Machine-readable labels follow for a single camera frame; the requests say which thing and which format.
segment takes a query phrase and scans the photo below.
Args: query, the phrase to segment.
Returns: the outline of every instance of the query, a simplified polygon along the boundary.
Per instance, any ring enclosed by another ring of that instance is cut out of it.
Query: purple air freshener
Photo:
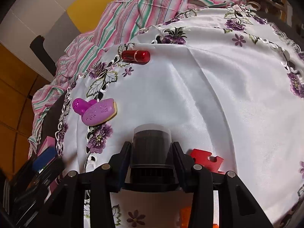
[[[82,122],[87,126],[96,126],[110,120],[117,113],[117,106],[112,98],[97,102],[95,99],[89,102],[77,98],[72,107],[76,113],[81,115]]]

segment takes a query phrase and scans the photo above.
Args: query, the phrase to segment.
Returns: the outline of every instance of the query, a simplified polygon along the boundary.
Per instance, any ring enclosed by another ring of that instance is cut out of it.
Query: red puzzle piece
[[[224,174],[224,172],[218,170],[224,159],[219,156],[216,156],[215,162],[212,162],[208,159],[208,157],[210,157],[211,155],[211,152],[199,149],[193,149],[192,153],[190,154],[190,156],[195,159],[196,164],[200,164],[212,172]]]

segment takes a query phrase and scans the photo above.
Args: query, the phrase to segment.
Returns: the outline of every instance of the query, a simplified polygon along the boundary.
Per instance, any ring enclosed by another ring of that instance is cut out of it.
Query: striped cloth
[[[57,73],[50,85],[38,90],[32,106],[35,114],[28,156],[36,153],[40,143],[42,122],[50,107],[74,82],[96,63],[113,45],[127,43],[135,33],[157,25],[189,9],[216,4],[239,4],[242,0],[115,0],[108,4],[97,28],[80,34],[66,48],[66,54],[56,63]]]

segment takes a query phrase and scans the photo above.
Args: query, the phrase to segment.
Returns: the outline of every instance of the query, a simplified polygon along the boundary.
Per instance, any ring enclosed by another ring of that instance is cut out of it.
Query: purple perforated cap
[[[87,101],[83,100],[82,98],[77,98],[72,103],[73,110],[80,116],[83,116],[83,114],[86,112],[88,108],[91,107],[91,105],[92,104],[89,104]]]

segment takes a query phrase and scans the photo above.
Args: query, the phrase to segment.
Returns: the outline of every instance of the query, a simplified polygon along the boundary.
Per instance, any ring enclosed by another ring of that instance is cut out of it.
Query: red cylindrical object
[[[137,63],[148,63],[150,61],[150,53],[146,50],[125,50],[121,53],[122,59]]]

